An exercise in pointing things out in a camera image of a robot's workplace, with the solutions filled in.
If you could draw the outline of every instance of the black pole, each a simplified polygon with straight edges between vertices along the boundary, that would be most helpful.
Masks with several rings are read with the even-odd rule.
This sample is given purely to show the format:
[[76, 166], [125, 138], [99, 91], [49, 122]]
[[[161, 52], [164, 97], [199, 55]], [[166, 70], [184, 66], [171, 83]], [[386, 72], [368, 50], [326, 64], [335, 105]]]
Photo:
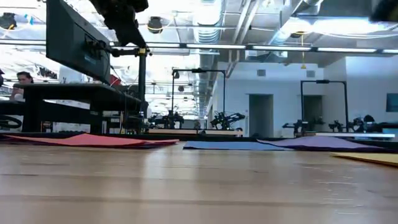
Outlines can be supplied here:
[[174, 75], [175, 72], [172, 73], [173, 83], [172, 83], [172, 115], [174, 114]]
[[144, 110], [145, 107], [145, 82], [146, 82], [146, 49], [139, 49], [139, 70], [138, 70], [138, 95], [141, 100], [141, 111], [144, 113], [144, 118], [147, 116], [147, 111]]
[[223, 93], [223, 113], [224, 113], [224, 115], [225, 115], [225, 80], [226, 80], [226, 74], [225, 74], [225, 72], [222, 72], [223, 73], [223, 75], [224, 75], [224, 93]]
[[348, 98], [347, 98], [347, 82], [342, 82], [344, 85], [344, 100], [345, 100], [345, 109], [346, 109], [346, 131], [349, 132], [348, 128]]
[[301, 120], [304, 121], [304, 94], [303, 94], [304, 81], [300, 81], [300, 96], [301, 96]]

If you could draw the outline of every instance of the computer monitor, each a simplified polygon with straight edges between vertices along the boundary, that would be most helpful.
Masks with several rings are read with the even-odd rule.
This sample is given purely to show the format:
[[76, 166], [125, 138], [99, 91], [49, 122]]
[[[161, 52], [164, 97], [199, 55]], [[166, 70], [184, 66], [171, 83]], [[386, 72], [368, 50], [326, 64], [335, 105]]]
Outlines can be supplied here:
[[109, 40], [64, 0], [47, 0], [46, 39], [47, 58], [109, 83], [109, 53], [92, 47]]

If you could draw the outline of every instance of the door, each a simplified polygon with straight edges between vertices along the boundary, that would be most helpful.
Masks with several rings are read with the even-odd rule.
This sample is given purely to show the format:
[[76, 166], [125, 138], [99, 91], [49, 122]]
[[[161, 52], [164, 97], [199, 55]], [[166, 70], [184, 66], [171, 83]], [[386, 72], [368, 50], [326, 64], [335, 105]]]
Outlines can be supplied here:
[[322, 96], [304, 96], [304, 121], [308, 121], [308, 131], [322, 131], [322, 116]]
[[249, 135], [274, 137], [274, 96], [249, 95]]

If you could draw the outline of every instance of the metal frame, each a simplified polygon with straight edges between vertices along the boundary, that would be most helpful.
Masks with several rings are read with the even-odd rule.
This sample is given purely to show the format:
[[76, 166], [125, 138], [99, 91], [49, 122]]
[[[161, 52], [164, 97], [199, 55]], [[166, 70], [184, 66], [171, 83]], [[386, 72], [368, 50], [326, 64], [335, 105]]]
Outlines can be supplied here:
[[192, 72], [192, 73], [208, 73], [208, 72], [215, 72], [216, 74], [221, 72], [224, 76], [224, 87], [223, 87], [223, 113], [225, 114], [225, 80], [226, 80], [226, 72], [225, 70], [213, 70], [213, 69], [173, 69], [172, 76], [173, 76], [173, 82], [172, 82], [172, 114], [174, 114], [174, 79], [175, 79], [175, 74], [177, 72]]
[[302, 121], [304, 120], [304, 94], [303, 94], [303, 84], [304, 83], [316, 83], [316, 84], [342, 83], [344, 85], [344, 101], [345, 101], [345, 113], [346, 113], [346, 131], [349, 132], [349, 128], [348, 128], [347, 82], [346, 81], [330, 81], [330, 80], [301, 80], [300, 81], [300, 96], [301, 96], [301, 119], [302, 119]]

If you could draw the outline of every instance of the ceiling light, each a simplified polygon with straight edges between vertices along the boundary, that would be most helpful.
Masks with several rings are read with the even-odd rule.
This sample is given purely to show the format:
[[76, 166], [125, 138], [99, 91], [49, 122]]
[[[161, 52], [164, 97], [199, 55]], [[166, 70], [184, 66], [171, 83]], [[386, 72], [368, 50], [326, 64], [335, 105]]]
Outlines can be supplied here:
[[245, 45], [228, 45], [228, 44], [187, 44], [189, 49], [245, 49]]
[[384, 54], [398, 54], [398, 49], [385, 49], [382, 51]]
[[314, 32], [326, 34], [368, 34], [385, 29], [384, 24], [369, 22], [368, 18], [319, 19], [313, 24]]
[[10, 40], [10, 39], [0, 39], [0, 44], [9, 44], [9, 45], [45, 45], [45, 40]]
[[157, 48], [180, 48], [180, 44], [173, 43], [147, 43], [148, 47], [157, 47]]
[[319, 52], [344, 52], [344, 53], [374, 53], [376, 49], [349, 49], [334, 47], [319, 47]]
[[286, 50], [286, 51], [309, 51], [311, 47], [288, 47], [288, 46], [253, 46], [253, 50]]

